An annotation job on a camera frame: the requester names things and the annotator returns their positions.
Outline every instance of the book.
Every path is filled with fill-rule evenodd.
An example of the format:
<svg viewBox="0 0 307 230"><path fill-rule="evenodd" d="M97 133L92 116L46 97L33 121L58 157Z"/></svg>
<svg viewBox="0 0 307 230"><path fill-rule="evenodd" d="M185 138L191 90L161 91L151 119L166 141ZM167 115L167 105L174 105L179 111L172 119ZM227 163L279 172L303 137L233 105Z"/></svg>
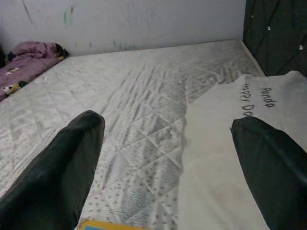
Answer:
<svg viewBox="0 0 307 230"><path fill-rule="evenodd" d="M126 226L121 224L113 224L96 220L86 220L82 222L78 230L149 230L140 227Z"/></svg>

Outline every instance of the white wall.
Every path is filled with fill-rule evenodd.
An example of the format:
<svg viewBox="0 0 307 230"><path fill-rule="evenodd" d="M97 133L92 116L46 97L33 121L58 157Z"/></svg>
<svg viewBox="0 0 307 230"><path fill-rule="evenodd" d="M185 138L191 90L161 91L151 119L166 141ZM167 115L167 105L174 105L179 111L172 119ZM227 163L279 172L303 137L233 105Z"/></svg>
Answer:
<svg viewBox="0 0 307 230"><path fill-rule="evenodd" d="M81 55L242 39L245 1L0 0L0 44L57 42Z"/></svg>

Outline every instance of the mattress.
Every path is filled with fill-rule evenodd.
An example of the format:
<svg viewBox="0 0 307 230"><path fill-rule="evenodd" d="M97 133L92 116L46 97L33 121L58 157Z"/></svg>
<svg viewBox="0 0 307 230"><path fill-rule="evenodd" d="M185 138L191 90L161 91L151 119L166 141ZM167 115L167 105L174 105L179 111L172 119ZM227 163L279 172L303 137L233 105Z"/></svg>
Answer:
<svg viewBox="0 0 307 230"><path fill-rule="evenodd" d="M0 103L0 196L91 109L106 129L80 221L176 229L187 104L246 73L264 76L237 40L67 58Z"/></svg>

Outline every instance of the white fabric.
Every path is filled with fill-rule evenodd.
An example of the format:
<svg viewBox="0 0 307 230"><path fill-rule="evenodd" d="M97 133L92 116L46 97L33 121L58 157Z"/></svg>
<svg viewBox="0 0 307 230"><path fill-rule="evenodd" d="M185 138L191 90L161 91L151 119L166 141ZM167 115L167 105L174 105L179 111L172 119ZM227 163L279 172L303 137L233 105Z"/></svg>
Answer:
<svg viewBox="0 0 307 230"><path fill-rule="evenodd" d="M92 109L106 130L82 218L176 228L186 102L244 73L262 76L239 41L62 61L0 103L0 196L61 128Z"/></svg>
<svg viewBox="0 0 307 230"><path fill-rule="evenodd" d="M307 79L299 72L266 78L245 75L212 87L188 105L179 229L268 229L244 179L229 129L234 119L250 113L307 150Z"/></svg>

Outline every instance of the yellow object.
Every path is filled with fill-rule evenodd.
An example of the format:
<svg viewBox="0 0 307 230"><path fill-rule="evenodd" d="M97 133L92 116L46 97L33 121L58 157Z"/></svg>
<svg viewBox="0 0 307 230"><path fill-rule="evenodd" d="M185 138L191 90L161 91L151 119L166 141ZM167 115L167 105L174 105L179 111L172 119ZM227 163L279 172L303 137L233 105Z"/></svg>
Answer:
<svg viewBox="0 0 307 230"><path fill-rule="evenodd" d="M96 220L87 220L79 225L78 230L149 230L149 229L125 226L121 224L100 222Z"/></svg>
<svg viewBox="0 0 307 230"><path fill-rule="evenodd" d="M16 92L19 89L20 89L19 85L14 84L14 85L6 86L2 90L5 91L5 94L10 95L11 93Z"/></svg>
<svg viewBox="0 0 307 230"><path fill-rule="evenodd" d="M60 56L60 57L58 57L58 60L59 61L62 61L62 60L64 60L65 59L65 57L64 56Z"/></svg>

